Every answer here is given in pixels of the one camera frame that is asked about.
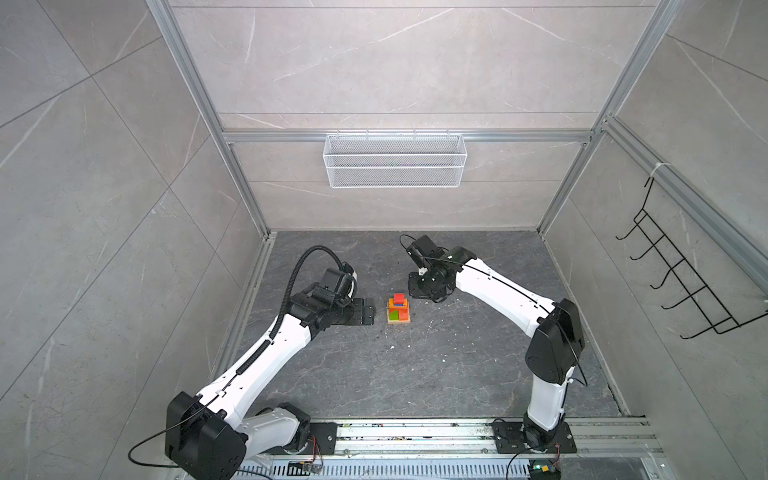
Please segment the orange-yellow rectangular block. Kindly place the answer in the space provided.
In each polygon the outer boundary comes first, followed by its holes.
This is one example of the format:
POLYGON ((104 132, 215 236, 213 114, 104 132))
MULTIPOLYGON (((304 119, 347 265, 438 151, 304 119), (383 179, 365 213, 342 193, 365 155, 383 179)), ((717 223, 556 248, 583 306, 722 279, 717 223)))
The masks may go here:
POLYGON ((390 298, 388 300, 388 309, 389 310, 408 310, 409 309, 408 300, 405 300, 403 303, 396 303, 394 298, 390 298))

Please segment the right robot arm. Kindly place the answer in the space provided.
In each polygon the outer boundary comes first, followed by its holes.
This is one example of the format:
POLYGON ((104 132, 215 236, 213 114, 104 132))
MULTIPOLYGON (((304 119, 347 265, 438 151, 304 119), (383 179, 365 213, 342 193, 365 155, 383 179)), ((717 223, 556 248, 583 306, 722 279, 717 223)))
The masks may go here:
POLYGON ((528 449, 553 446, 565 425, 565 400, 575 371, 580 371, 584 334, 578 307, 535 294, 504 277, 479 258, 449 252, 426 257, 408 275, 409 295, 439 303, 460 290, 483 301, 516 325, 529 339, 525 363, 532 390, 521 436, 528 449))

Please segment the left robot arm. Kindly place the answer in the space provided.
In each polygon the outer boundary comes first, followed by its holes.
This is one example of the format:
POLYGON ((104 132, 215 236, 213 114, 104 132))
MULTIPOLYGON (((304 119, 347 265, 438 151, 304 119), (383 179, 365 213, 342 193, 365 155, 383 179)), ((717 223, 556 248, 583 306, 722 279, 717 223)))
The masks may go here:
POLYGON ((330 326, 369 326, 376 308, 364 298, 327 303, 296 294, 287 312, 240 359, 197 394, 179 393, 168 405, 165 454, 195 479, 230 479, 242 462, 271 449, 298 453, 311 417, 282 403, 246 414, 283 366, 330 326))

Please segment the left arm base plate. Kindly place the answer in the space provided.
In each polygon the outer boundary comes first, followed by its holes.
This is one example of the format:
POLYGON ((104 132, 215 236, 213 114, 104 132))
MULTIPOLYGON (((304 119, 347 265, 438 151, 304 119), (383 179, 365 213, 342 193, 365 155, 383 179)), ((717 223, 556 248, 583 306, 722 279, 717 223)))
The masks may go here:
POLYGON ((265 451, 273 455, 331 455, 335 452, 339 425, 334 422, 303 422, 298 432, 286 446, 265 451))

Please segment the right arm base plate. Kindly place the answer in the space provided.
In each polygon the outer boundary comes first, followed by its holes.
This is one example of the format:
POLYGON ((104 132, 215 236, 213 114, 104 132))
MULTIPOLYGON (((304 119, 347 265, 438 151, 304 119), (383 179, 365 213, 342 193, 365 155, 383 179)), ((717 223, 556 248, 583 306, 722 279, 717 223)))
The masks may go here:
POLYGON ((489 426, 492 429, 496 450, 500 454, 574 454, 577 452, 574 436, 565 421, 561 421, 551 431, 544 431, 526 419, 523 421, 495 419, 489 426))

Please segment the aluminium mounting rail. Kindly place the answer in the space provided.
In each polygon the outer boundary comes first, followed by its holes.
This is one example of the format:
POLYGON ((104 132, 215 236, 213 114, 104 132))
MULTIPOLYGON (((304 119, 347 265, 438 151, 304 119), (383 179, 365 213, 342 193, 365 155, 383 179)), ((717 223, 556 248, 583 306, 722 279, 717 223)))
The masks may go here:
POLYGON ((517 453, 496 450, 486 418, 337 419, 335 452, 309 458, 653 458, 663 449, 642 418, 575 418, 568 421, 574 454, 517 453))

